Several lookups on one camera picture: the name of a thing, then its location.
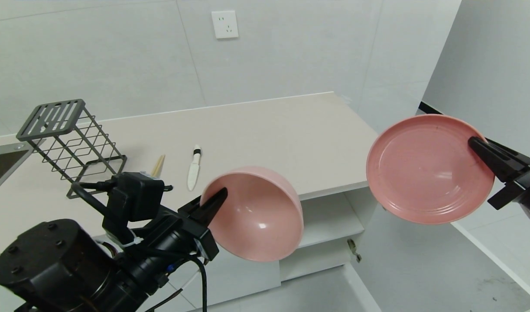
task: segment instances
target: plate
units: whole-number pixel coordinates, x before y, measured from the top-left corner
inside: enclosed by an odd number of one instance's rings
[[[494,174],[467,140],[484,136],[446,115],[411,117],[384,131],[367,158],[374,197],[398,217],[422,224],[461,219],[486,200]]]

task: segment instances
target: wooden chopsticks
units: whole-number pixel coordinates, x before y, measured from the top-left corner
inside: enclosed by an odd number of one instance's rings
[[[165,155],[161,155],[159,157],[159,160],[157,161],[157,163],[155,164],[155,167],[153,168],[153,171],[151,172],[152,177],[159,178],[160,172],[163,168],[164,156]]]

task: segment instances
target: electrical outlet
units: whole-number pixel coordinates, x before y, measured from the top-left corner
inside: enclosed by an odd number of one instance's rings
[[[237,38],[236,11],[214,11],[211,12],[215,37],[217,39]]]

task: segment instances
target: stainless steel sink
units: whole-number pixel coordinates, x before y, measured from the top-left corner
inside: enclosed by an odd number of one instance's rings
[[[33,148],[27,143],[0,146],[0,186],[32,154]]]

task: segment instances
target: white knife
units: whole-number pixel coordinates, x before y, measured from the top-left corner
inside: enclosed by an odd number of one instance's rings
[[[197,182],[197,175],[199,174],[199,159],[201,158],[201,147],[196,145],[194,147],[194,160],[190,164],[188,170],[188,189],[192,191],[195,188],[195,182]]]

